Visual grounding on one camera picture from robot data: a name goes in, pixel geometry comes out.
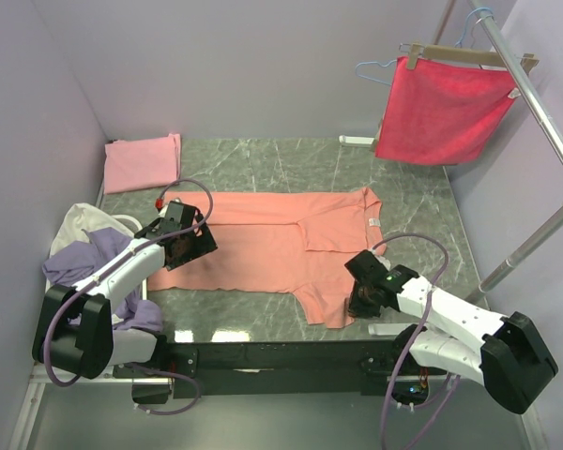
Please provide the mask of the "salmon orange t shirt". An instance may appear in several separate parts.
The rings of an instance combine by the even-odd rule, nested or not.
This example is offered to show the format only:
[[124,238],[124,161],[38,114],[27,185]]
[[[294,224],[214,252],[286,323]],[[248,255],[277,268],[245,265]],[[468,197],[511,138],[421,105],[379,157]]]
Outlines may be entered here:
[[168,192],[167,201],[206,210],[217,250],[148,280],[172,288],[291,293],[310,324],[353,323],[347,301],[354,280],[345,264],[382,239],[382,201],[368,187],[352,192]]

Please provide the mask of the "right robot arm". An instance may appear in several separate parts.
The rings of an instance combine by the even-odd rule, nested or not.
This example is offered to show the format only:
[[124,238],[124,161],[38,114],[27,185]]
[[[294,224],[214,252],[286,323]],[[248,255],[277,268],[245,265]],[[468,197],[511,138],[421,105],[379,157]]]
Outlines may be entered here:
[[345,265],[354,279],[348,311],[380,316],[385,308],[416,317],[394,342],[394,366],[405,374],[438,368],[482,385],[511,413],[523,414],[556,376],[558,366],[536,325],[477,307],[435,287],[416,271],[387,269],[369,250]]

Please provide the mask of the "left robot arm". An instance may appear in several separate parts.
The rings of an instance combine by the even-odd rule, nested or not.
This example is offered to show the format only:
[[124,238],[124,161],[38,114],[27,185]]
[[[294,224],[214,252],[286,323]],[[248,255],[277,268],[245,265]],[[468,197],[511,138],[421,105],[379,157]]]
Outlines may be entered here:
[[125,298],[160,269],[173,270],[206,255],[217,245],[206,223],[210,215],[182,202],[169,202],[164,217],[142,229],[98,272],[67,287],[55,284],[44,295],[32,346],[54,384],[58,369],[75,380],[95,379],[111,366],[135,363],[146,376],[162,374],[169,354],[156,333],[114,329],[112,315]]

